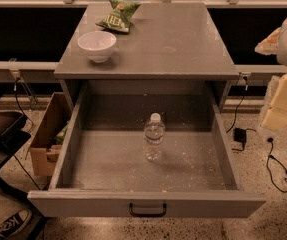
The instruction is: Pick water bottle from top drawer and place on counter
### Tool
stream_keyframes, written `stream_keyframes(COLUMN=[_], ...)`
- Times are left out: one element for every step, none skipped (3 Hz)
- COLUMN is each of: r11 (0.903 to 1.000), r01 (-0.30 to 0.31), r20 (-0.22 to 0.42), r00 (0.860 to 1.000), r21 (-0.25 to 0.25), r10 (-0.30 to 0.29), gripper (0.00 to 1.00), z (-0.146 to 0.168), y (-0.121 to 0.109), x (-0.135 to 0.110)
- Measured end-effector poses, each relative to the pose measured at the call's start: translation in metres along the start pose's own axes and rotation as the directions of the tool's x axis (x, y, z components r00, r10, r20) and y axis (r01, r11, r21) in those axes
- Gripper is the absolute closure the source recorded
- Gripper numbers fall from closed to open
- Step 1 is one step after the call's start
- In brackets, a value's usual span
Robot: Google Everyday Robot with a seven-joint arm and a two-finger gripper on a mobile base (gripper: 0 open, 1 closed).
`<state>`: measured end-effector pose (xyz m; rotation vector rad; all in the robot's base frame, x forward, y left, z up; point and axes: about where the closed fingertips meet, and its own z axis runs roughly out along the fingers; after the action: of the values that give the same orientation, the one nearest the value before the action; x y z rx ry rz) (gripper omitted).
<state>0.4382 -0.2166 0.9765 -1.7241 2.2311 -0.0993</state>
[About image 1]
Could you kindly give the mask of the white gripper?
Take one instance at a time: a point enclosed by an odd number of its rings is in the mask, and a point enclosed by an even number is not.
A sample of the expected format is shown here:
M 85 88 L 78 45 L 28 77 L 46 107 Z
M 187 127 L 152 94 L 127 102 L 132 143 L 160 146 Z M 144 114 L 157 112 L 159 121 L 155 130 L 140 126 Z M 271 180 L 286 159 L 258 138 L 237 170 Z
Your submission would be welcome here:
M 272 98 L 264 113 L 262 126 L 270 131 L 280 131 L 287 125 L 287 73 L 282 77 L 273 76 Z

